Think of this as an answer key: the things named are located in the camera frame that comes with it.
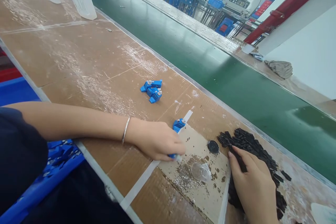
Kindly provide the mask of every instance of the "white tape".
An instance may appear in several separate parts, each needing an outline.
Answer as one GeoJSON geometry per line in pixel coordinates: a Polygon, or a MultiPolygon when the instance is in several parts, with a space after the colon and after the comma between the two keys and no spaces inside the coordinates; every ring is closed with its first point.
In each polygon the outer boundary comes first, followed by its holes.
{"type": "MultiPolygon", "coordinates": [[[[193,112],[189,110],[187,114],[184,116],[183,120],[187,123],[189,118],[193,112]]],[[[147,182],[151,174],[153,173],[154,169],[159,165],[160,161],[152,161],[150,165],[147,167],[147,169],[144,171],[144,173],[140,176],[138,181],[134,184],[132,189],[128,192],[128,194],[125,196],[125,198],[120,203],[121,208],[126,211],[126,209],[131,205],[132,201],[135,199],[135,197],[140,192],[141,188],[144,186],[144,184],[147,182]]]]}
{"type": "Polygon", "coordinates": [[[228,205],[228,199],[229,199],[229,184],[230,184],[230,178],[231,178],[231,169],[228,169],[228,173],[230,174],[227,177],[226,185],[224,188],[224,194],[223,194],[223,200],[222,200],[222,207],[220,209],[219,218],[218,218],[218,224],[224,224],[225,223],[225,216],[226,216],[226,209],[228,205]]]}

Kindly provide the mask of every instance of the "bangle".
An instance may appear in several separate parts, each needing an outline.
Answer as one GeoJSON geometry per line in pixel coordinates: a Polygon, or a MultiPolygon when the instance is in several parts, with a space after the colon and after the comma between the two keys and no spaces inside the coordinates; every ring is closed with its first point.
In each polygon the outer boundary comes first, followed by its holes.
{"type": "Polygon", "coordinates": [[[127,120],[126,127],[125,127],[125,130],[124,130],[124,135],[122,136],[121,144],[124,144],[124,142],[125,142],[126,130],[127,130],[128,123],[129,123],[130,119],[131,119],[131,117],[129,117],[128,120],[127,120]]]}

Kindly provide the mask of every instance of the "conveyor belt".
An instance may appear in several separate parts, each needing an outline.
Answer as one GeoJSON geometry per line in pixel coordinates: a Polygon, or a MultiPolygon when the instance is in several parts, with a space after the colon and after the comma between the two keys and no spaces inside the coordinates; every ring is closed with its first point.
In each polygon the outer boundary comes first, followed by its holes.
{"type": "Polygon", "coordinates": [[[142,0],[94,5],[336,183],[336,122],[142,0]]]}

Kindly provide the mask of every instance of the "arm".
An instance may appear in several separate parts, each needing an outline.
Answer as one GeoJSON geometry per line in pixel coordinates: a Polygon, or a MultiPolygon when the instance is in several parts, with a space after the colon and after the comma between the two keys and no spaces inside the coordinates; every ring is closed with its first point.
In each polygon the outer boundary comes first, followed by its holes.
{"type": "Polygon", "coordinates": [[[236,157],[229,152],[233,181],[238,197],[251,224],[277,224],[275,184],[264,161],[235,146],[247,172],[242,173],[236,157]]]}
{"type": "MultiPolygon", "coordinates": [[[[128,117],[98,110],[43,102],[11,104],[26,123],[37,129],[47,141],[92,137],[121,141],[128,117]]],[[[166,123],[131,118],[125,142],[139,147],[150,158],[171,161],[168,154],[183,155],[185,147],[166,123]]]]}

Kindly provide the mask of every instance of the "factory workstation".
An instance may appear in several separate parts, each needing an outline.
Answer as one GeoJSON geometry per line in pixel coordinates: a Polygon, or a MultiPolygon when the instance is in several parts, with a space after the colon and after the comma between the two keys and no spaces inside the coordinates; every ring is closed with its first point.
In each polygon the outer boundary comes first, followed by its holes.
{"type": "Polygon", "coordinates": [[[336,223],[336,0],[0,0],[0,223],[336,223]]]}

